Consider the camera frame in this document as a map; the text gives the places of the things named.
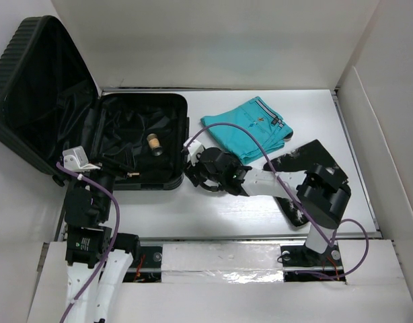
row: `teal shorts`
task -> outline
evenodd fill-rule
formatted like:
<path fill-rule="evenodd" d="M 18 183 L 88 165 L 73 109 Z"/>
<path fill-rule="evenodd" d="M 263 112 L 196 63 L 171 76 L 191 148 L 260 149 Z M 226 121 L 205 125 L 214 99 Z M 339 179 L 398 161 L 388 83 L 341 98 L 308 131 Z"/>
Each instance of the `teal shorts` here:
<path fill-rule="evenodd" d="M 216 122 L 237 124 L 247 129 L 267 153 L 283 148 L 284 138 L 293 132 L 282 116 L 258 96 L 232 111 L 217 116 L 204 116 L 201 122 L 204 126 Z M 251 138 L 237 128 L 217 126 L 208 130 L 223 148 L 238 156 L 243 164 L 248 164 L 262 156 L 262 152 Z"/>

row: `small cylindrical container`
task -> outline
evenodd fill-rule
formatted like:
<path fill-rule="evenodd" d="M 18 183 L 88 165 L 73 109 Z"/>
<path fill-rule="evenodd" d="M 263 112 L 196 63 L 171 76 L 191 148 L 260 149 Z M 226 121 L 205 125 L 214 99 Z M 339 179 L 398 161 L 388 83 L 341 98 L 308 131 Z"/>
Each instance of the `small cylindrical container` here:
<path fill-rule="evenodd" d="M 147 136 L 147 141 L 154 156 L 160 156 L 163 153 L 163 147 L 160 145 L 159 139 L 155 133 L 150 133 Z"/>

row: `black case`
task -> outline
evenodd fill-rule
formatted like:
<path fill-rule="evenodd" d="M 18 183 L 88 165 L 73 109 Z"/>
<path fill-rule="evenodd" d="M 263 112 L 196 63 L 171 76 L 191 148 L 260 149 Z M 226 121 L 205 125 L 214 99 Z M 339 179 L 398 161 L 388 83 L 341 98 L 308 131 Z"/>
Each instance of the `black case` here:
<path fill-rule="evenodd" d="M 153 156 L 147 135 L 164 153 Z M 109 94 L 96 85 L 60 21 L 25 19 L 0 59 L 0 141 L 32 166 L 64 175 L 63 150 L 82 145 L 91 162 L 140 176 L 116 190 L 171 190 L 183 179 L 187 102 L 177 94 Z"/>

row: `white wall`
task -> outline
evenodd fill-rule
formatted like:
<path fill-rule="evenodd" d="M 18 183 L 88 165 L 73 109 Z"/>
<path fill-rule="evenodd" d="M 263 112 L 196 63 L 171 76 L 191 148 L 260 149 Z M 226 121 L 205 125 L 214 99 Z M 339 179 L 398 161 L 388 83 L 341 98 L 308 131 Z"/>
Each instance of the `white wall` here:
<path fill-rule="evenodd" d="M 333 89 L 378 0 L 53 3 L 102 87 Z"/>
<path fill-rule="evenodd" d="M 49 0 L 0 0 L 0 56 L 25 17 L 57 15 Z M 64 189 L 0 143 L 0 244 L 50 241 Z"/>
<path fill-rule="evenodd" d="M 371 202 L 413 295 L 413 0 L 381 0 L 338 92 Z"/>

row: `suitcase lid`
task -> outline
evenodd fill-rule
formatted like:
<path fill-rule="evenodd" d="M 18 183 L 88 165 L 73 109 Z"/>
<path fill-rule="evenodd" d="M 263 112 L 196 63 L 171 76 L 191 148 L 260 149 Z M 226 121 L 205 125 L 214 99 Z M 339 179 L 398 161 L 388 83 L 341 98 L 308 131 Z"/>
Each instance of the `suitcase lid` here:
<path fill-rule="evenodd" d="M 41 172 L 61 175 L 55 164 L 63 150 L 91 145 L 98 96 L 62 23 L 27 18 L 0 59 L 0 141 Z"/>

